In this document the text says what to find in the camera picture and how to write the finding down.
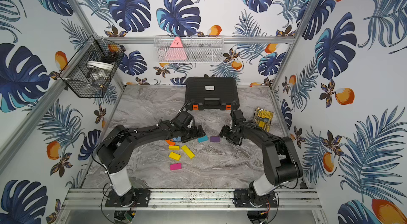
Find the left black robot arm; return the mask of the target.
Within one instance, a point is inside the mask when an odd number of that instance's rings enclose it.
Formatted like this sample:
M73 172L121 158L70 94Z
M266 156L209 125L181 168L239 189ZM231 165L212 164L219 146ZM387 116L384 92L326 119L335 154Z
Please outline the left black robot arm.
M177 125L161 121L157 125L143 128L116 126L95 148L101 165L106 168L114 192L123 197L132 190L127 165L134 149L155 141L181 138L182 142L201 138L205 135L202 126Z

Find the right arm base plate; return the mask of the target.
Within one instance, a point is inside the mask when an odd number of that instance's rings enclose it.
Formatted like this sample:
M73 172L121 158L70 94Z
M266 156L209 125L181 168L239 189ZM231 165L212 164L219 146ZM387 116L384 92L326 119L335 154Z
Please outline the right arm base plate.
M237 208L276 208L277 197L274 192L259 196L254 189L236 189L232 202Z

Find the teal block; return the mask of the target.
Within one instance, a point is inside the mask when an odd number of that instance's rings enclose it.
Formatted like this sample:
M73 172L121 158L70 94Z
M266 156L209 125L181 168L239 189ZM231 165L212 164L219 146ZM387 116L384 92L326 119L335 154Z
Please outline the teal block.
M198 142L205 142L208 140L209 140L208 136L203 136L203 137L198 138Z

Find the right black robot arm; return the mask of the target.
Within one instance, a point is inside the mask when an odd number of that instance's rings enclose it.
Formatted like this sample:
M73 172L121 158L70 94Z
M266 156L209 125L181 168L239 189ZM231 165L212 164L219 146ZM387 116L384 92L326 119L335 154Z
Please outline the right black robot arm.
M257 196L264 196L285 182L298 180L303 176L294 142L289 137L272 135L249 122L225 125L219 136L239 146L244 139L248 139L262 150L263 175L251 185Z

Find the purple block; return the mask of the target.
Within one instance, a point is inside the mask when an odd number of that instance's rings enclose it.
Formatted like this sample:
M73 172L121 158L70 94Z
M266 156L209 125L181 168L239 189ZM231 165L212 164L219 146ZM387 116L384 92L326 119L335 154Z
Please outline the purple block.
M213 137L210 137L209 140L210 140L210 142L220 142L221 138L218 136L213 136Z

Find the long yellow block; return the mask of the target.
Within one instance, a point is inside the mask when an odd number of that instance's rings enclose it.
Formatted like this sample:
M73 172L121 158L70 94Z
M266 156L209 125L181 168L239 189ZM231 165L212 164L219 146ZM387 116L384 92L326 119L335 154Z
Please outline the long yellow block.
M183 145L181 149L190 159L195 157L195 154L186 145Z

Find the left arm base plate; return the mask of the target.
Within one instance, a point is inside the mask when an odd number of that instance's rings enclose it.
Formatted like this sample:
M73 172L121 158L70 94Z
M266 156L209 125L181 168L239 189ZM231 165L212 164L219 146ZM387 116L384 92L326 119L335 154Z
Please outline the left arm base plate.
M108 194L105 207L110 208L134 208L134 207L148 207L151 196L151 190L149 189L131 189L123 196L119 196L114 190Z

